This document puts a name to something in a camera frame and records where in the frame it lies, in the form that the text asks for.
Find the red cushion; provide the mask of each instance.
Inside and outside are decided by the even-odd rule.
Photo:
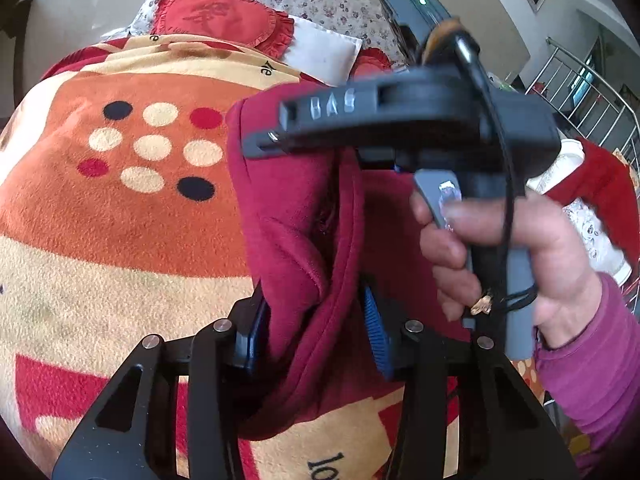
[[[391,72],[391,62],[384,52],[372,46],[360,51],[349,78],[366,77],[380,72]]]
[[[197,34],[254,47],[279,58],[293,20],[255,0],[160,0],[153,34]]]

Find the magenta sleeve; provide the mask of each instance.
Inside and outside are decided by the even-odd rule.
[[[602,300],[584,332],[557,350],[536,349],[542,385],[590,436],[591,452],[577,459],[583,473],[614,444],[640,403],[640,325],[612,277],[601,273],[600,279]]]

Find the white pillow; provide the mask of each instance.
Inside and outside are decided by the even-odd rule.
[[[309,20],[290,16],[293,38],[280,61],[331,86],[347,81],[362,40],[327,30]]]

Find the bolt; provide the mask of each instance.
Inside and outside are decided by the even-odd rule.
[[[419,334],[424,330],[424,325],[417,319],[410,319],[404,324],[404,327],[407,332],[411,332],[412,334]]]
[[[234,324],[230,319],[223,317],[222,319],[218,319],[213,322],[213,330],[216,332],[226,332],[229,330]]]
[[[491,348],[494,347],[494,340],[485,335],[481,335],[478,338],[477,343],[482,350],[491,350]]]
[[[147,349],[155,348],[156,346],[158,346],[159,343],[160,343],[160,337],[157,336],[156,334],[150,334],[142,340],[142,346]]]

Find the white dot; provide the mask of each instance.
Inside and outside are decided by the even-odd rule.
[[[146,160],[162,160],[171,153],[171,141],[162,135],[145,135],[133,143],[133,150]]]
[[[116,128],[96,128],[89,136],[89,146],[96,152],[108,152],[122,142],[122,134]]]
[[[156,193],[164,187],[162,176],[151,168],[125,168],[120,180],[129,189],[140,193]]]
[[[182,150],[188,163],[198,166],[213,166],[222,159],[222,148],[210,140],[192,140]]]
[[[153,103],[145,108],[142,117],[149,126],[167,126],[178,117],[178,107],[171,103]]]

